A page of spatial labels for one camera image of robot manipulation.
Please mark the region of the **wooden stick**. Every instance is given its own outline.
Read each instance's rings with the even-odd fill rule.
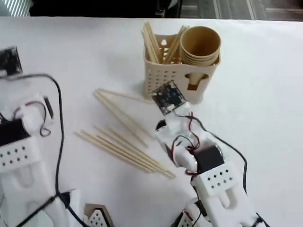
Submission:
[[[106,98],[100,90],[97,90],[98,94],[102,96],[103,99],[105,99],[109,104],[111,104],[113,107],[115,107],[120,113],[122,113],[124,116],[126,116],[129,120],[131,120],[139,129],[141,129],[143,132],[146,133],[150,138],[155,139],[140,123],[138,123],[132,116],[124,112],[123,110],[118,107],[114,102],[110,101],[108,98]]]
[[[158,61],[161,63],[161,60],[163,60],[163,58],[161,57],[160,47],[159,47],[156,35],[152,31],[151,24],[149,22],[147,22],[144,24],[144,26],[146,27],[147,33],[151,39],[151,43],[152,43],[155,53],[157,55]]]
[[[173,56],[175,55],[178,47],[179,47],[179,43],[180,43],[180,38],[181,38],[181,35],[187,30],[187,27],[185,26],[182,26],[179,33],[176,35],[172,45],[170,46],[169,48],[169,51],[166,55],[166,58],[164,60],[164,64],[170,64],[171,63],[171,60],[173,58]]]
[[[145,159],[141,158],[139,155],[137,155],[137,154],[135,154],[135,153],[133,153],[133,152],[130,152],[130,151],[124,149],[123,147],[121,147],[121,146],[119,146],[119,145],[117,145],[117,144],[114,144],[114,143],[108,141],[107,139],[105,139],[105,138],[104,138],[103,136],[101,136],[101,135],[97,135],[97,137],[98,137],[101,141],[103,141],[103,143],[104,143],[105,145],[107,145],[107,146],[109,146],[109,147],[111,147],[111,148],[114,147],[114,148],[117,148],[117,149],[121,150],[122,152],[124,152],[124,153],[127,154],[128,156],[133,157],[133,158],[135,158],[136,160],[138,160],[138,161],[140,162],[140,164],[142,164],[142,163],[146,164],[146,165],[149,166],[153,171],[156,169],[150,162],[148,162],[148,161],[146,161]]]
[[[119,137],[112,135],[110,133],[107,133],[106,131],[104,131],[102,128],[94,125],[94,127],[101,132],[102,134],[106,135],[107,137],[109,137],[110,139],[118,142],[120,145],[122,145],[123,147],[126,147],[128,150],[134,152],[135,154],[137,154],[138,156],[140,156],[141,158],[145,159],[146,161],[152,163],[154,166],[160,168],[162,171],[167,172],[167,169],[164,169],[158,162],[156,162],[153,158],[151,158],[150,156],[146,155],[143,152],[139,152],[138,150],[134,149],[132,146],[130,146],[128,143],[124,142],[123,140],[121,140]]]
[[[130,98],[130,99],[137,100],[137,101],[140,101],[140,102],[145,102],[145,103],[148,103],[148,104],[153,104],[154,103],[153,101],[149,101],[149,100],[146,100],[144,98],[137,98],[137,97],[121,94],[121,93],[118,93],[118,92],[115,92],[115,91],[109,91],[109,90],[106,90],[106,89],[100,88],[100,87],[99,87],[99,90],[107,92],[109,94],[113,94],[113,95],[116,95],[116,96],[121,96],[121,97],[124,97],[124,98]]]
[[[105,102],[99,93],[94,92],[94,96],[133,134],[133,136],[135,136],[145,147],[148,147],[147,144],[140,138],[140,136],[137,135],[136,132],[132,130],[132,128],[114,111],[114,109]]]
[[[141,32],[141,33],[142,33],[142,36],[143,36],[143,39],[144,39],[144,43],[145,43],[145,46],[146,46],[146,49],[147,49],[147,53],[150,57],[150,61],[153,62],[153,63],[159,63],[159,61],[157,59],[157,56],[153,51],[153,47],[152,47],[152,44],[151,44],[151,41],[149,39],[148,34],[144,31]]]
[[[124,155],[125,157],[129,158],[130,160],[133,160],[134,162],[137,162],[138,164],[140,164],[140,165],[148,168],[149,170],[155,172],[155,168],[154,167],[152,167],[149,164],[141,161],[139,157],[133,155],[131,152],[125,150],[123,147],[115,145],[115,144],[113,144],[112,142],[106,140],[103,137],[95,137],[95,136],[89,134],[88,132],[86,132],[84,130],[81,130],[81,132],[84,133],[84,134],[86,134],[89,137],[95,138],[99,143],[103,144],[104,146],[106,146],[106,147],[108,147],[108,148],[110,148],[110,149],[118,152],[121,155]]]
[[[111,139],[115,140],[115,137],[113,137],[112,135],[106,133],[105,131],[103,131],[101,128],[95,126],[95,128],[97,128],[101,133],[107,135],[108,137],[110,137]],[[104,137],[102,137],[101,135],[97,135],[98,138],[105,140]],[[128,152],[127,150],[125,150],[124,148],[122,148],[121,146],[117,146],[113,143],[111,143],[113,146],[116,146],[117,148],[119,148],[120,150],[123,150],[124,152],[127,152],[129,155],[133,156],[134,158],[137,158],[138,160],[140,160],[140,162],[143,162],[145,164],[147,164],[148,166],[154,168],[155,170],[159,171],[160,173],[163,173],[164,175],[166,175],[169,178],[174,178],[175,176],[170,174],[169,172],[167,172],[166,169],[162,169],[159,164],[157,163],[153,163],[151,162],[151,160],[147,159],[143,154],[141,154],[140,152],[136,152],[134,149],[132,150],[135,154],[131,154],[130,152]]]
[[[125,156],[123,156],[123,155],[121,155],[121,154],[115,152],[114,150],[112,150],[112,149],[110,149],[110,148],[108,148],[108,147],[106,147],[106,146],[100,144],[97,140],[95,140],[95,139],[93,139],[93,138],[90,138],[90,137],[88,137],[88,136],[82,135],[82,134],[80,134],[80,133],[78,133],[78,132],[75,132],[75,133],[76,133],[77,136],[79,136],[79,137],[82,138],[83,140],[86,140],[86,141],[88,141],[88,142],[94,144],[95,146],[99,147],[100,149],[106,150],[107,152],[109,152],[109,153],[111,153],[112,155],[114,155],[114,156],[120,158],[121,160],[123,160],[123,161],[125,161],[125,162],[127,162],[127,163],[129,163],[129,164],[131,164],[131,165],[133,165],[133,166],[135,166],[135,167],[137,167],[137,168],[140,168],[140,169],[142,169],[142,170],[144,170],[144,171],[146,171],[146,172],[148,172],[148,173],[152,173],[152,171],[151,171],[150,169],[148,169],[148,168],[146,168],[146,167],[144,167],[144,166],[142,166],[142,165],[140,165],[140,164],[138,164],[138,163],[136,163],[136,162],[134,162],[134,161],[132,161],[132,160],[130,160],[130,159],[128,159],[128,158],[126,158]]]
[[[153,160],[153,162],[155,162],[157,164],[157,166],[159,168],[161,168],[163,171],[166,171],[167,173],[169,173],[171,176],[176,177],[171,171],[169,171],[168,169],[165,169],[156,159],[151,158],[150,156],[148,156],[144,151],[138,149],[133,143],[131,143],[130,141],[128,141],[121,133],[119,133],[118,131],[114,130],[113,128],[108,127],[108,129],[117,136],[117,138],[119,138],[120,140],[124,141],[126,144],[128,144],[129,146],[133,147],[134,149],[136,149],[137,151],[139,151],[140,153],[142,153],[143,155],[145,155],[147,158]]]
[[[153,158],[151,158],[150,156],[148,156],[147,154],[145,154],[143,151],[140,151],[139,149],[135,149],[133,148],[131,145],[129,145],[128,143],[126,143],[124,140],[122,140],[120,137],[118,137],[117,135],[115,134],[110,134],[110,133],[107,133],[106,131],[104,131],[103,129],[101,129],[100,127],[94,125],[95,128],[97,130],[99,130],[99,132],[105,134],[106,136],[108,136],[109,138],[111,138],[112,140],[115,140],[116,142],[120,143],[121,145],[127,147],[127,149],[133,151],[134,153],[140,155],[142,158],[146,159],[147,161],[155,164],[155,165],[158,165],[159,163],[156,162]]]

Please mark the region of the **black circuit board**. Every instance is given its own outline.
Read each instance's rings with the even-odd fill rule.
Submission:
[[[5,71],[6,76],[22,73],[21,62],[16,46],[0,51],[0,71]]]
[[[154,90],[151,96],[163,115],[167,115],[186,102],[173,80]]]

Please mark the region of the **floor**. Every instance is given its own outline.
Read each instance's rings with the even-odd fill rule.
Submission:
[[[181,18],[303,21],[303,0],[183,0]]]

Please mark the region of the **brown paper cup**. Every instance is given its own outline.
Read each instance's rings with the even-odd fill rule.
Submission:
[[[214,30],[204,26],[192,27],[180,39],[181,50],[193,59],[208,60],[218,55],[221,39]]]

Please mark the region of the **beige plastic basket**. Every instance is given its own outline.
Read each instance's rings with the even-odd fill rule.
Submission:
[[[165,58],[169,47],[171,46],[176,35],[156,35],[159,43],[160,51]],[[144,79],[144,97],[151,99],[153,90],[159,88],[161,85],[174,80],[185,99],[190,103],[197,104],[203,100],[203,93],[205,92],[209,81],[211,80],[215,69],[220,64],[220,55],[216,62],[211,66],[200,67],[182,64],[179,57],[179,51],[176,52],[169,65],[156,64],[149,61],[149,56],[144,50],[145,63],[145,79]],[[196,90],[189,90],[189,79],[187,78],[191,73],[205,74],[200,80]]]

